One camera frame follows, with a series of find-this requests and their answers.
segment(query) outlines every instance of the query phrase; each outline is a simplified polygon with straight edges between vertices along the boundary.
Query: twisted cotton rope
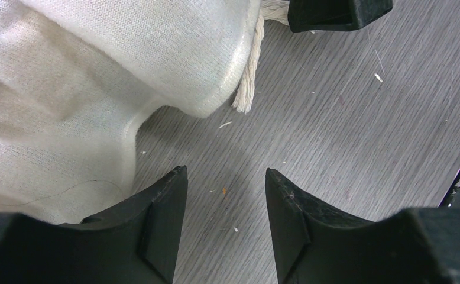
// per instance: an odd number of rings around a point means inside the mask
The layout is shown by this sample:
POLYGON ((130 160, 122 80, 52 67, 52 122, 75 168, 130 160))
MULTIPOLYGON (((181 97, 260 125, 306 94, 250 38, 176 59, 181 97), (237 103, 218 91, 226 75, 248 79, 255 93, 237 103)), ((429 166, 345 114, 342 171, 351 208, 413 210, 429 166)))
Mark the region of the twisted cotton rope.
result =
POLYGON ((242 74, 241 84, 237 89, 232 107, 238 112, 247 113, 251 110, 252 98, 254 96, 254 78, 256 76, 256 67, 261 53, 261 41, 265 35, 264 24, 265 20, 278 21, 289 26, 287 21, 287 10, 289 1, 285 0, 262 0, 260 14, 256 23, 254 37, 252 41, 251 54, 247 61, 247 65, 242 74))

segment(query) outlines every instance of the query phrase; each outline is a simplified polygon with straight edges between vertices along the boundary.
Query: gray wood grain surface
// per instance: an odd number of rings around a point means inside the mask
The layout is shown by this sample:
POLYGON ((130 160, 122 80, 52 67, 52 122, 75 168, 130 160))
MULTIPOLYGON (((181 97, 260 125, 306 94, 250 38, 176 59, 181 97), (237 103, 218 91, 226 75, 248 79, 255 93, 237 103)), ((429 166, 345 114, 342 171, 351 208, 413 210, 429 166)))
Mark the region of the gray wood grain surface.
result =
POLYGON ((351 33, 267 22, 262 51, 249 114, 163 108, 138 133, 137 189, 188 166, 176 283, 277 283, 268 167, 370 220, 437 206, 460 168, 460 0, 394 0, 351 33))

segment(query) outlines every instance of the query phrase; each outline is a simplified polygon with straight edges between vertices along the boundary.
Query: debris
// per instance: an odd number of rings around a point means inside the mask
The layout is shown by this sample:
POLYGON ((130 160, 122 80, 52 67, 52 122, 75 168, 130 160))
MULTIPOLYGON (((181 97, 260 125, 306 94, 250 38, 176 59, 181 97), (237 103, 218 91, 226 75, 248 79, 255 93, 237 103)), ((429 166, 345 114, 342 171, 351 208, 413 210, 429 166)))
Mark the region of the debris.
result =
POLYGON ((370 42, 370 49, 374 50, 374 53, 376 53, 376 57, 378 58, 378 62, 379 62, 380 67, 381 67, 381 71, 383 72, 383 76, 385 76, 385 70, 383 69, 383 64, 381 64, 381 59, 380 59, 380 56, 378 55, 378 51, 376 49, 374 49, 372 47, 372 44, 371 44, 370 28, 369 27, 368 27, 367 31, 368 31, 368 41, 370 42))
POLYGON ((376 77, 376 79, 378 79, 378 81, 380 81, 380 83, 383 83, 383 80, 381 79, 380 75, 374 73, 374 76, 376 77))
POLYGON ((222 125, 220 125, 219 129, 221 129, 223 126, 227 126, 228 124, 232 123, 232 121, 229 121, 227 123, 223 123, 222 125))

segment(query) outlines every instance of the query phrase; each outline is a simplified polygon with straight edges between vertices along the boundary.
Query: white cloth bag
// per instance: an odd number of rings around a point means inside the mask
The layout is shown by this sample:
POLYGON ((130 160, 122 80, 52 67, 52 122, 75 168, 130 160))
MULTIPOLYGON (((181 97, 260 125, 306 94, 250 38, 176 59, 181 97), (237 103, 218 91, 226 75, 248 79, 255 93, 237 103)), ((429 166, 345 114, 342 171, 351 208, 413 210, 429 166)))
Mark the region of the white cloth bag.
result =
POLYGON ((162 105, 205 117, 227 100, 259 8, 0 0, 0 211, 74 223, 129 197, 139 126, 162 105))

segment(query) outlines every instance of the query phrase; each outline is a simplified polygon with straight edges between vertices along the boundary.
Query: drawstring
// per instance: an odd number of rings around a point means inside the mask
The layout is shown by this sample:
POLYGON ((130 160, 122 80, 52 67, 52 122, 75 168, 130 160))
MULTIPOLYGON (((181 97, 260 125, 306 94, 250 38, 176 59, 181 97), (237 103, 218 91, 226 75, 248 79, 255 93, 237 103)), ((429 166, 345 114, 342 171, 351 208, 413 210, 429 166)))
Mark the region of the drawstring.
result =
POLYGON ((252 98, 254 96, 254 78, 256 76, 256 67, 261 53, 261 41, 265 35, 264 20, 278 21, 289 26, 287 21, 287 10, 289 1, 285 0, 262 0, 254 37, 252 39, 251 54, 247 65, 242 74, 241 84, 237 89, 232 107, 238 112, 248 113, 251 110, 252 98))

